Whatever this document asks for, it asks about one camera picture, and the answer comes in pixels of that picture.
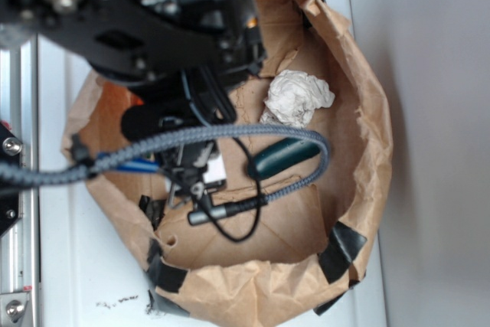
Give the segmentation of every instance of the crumpled paper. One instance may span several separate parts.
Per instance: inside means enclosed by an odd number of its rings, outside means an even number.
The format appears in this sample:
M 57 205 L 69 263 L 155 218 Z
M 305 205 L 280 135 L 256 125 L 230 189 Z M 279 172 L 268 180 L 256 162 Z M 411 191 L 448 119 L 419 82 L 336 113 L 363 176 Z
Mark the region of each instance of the crumpled paper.
M 270 84 L 260 122 L 305 128 L 315 110 L 332 106 L 334 99 L 324 80 L 300 70 L 283 70 Z

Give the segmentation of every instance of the black metal bracket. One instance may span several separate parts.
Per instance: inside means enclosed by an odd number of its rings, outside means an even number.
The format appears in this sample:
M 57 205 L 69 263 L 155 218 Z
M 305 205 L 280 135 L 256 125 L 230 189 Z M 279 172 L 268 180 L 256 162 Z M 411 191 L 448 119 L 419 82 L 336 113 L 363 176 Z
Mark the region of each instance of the black metal bracket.
M 3 124 L 0 124 L 0 160 L 11 165 L 20 166 L 21 141 Z M 0 190 L 11 187 L 11 184 L 0 181 Z M 19 194 L 8 194 L 0 197 L 0 237 L 3 236 L 20 218 Z

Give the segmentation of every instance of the green handle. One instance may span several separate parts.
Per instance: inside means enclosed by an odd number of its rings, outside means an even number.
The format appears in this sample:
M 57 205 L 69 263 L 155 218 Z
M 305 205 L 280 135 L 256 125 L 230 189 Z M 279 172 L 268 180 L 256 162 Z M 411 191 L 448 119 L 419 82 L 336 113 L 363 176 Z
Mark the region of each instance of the green handle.
M 285 138 L 255 155 L 257 175 L 254 175 L 251 163 L 247 166 L 247 174 L 253 179 L 265 180 L 319 153 L 320 148 L 313 142 Z

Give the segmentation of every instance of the brown paper bag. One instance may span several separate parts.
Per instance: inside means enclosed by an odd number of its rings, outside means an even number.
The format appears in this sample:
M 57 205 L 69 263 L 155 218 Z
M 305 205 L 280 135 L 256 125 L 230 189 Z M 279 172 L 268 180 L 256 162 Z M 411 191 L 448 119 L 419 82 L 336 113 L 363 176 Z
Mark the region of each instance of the brown paper bag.
M 303 70 L 327 80 L 336 98 L 309 124 L 331 143 L 326 174 L 314 185 L 270 203 L 258 231 L 230 244 L 209 224 L 190 227 L 189 208 L 167 211 L 154 231 L 141 195 L 166 198 L 163 178 L 108 173 L 87 187 L 149 276 L 155 305 L 222 326 L 274 326 L 317 308 L 362 280 L 391 177 L 393 141 L 387 100 L 348 32 L 348 21 L 322 0 L 256 0 L 269 58 L 260 79 L 231 94 L 239 122 L 256 123 L 272 77 Z M 69 115 L 63 148 L 79 132 L 93 154 L 128 144 L 119 119 L 131 94 L 92 73 Z M 252 153 L 277 139 L 245 139 Z M 245 158 L 220 141 L 227 190 L 215 203 L 251 196 Z M 314 169 L 315 158 L 263 183 L 273 191 Z M 223 221 L 246 232 L 253 213 Z

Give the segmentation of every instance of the gray wall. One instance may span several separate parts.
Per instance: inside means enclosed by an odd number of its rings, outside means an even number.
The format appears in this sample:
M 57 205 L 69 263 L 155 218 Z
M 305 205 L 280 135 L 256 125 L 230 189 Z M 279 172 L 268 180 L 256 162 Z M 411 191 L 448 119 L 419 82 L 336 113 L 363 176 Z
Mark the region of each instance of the gray wall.
M 381 225 L 391 327 L 490 323 L 490 1 L 351 0 L 387 92 Z

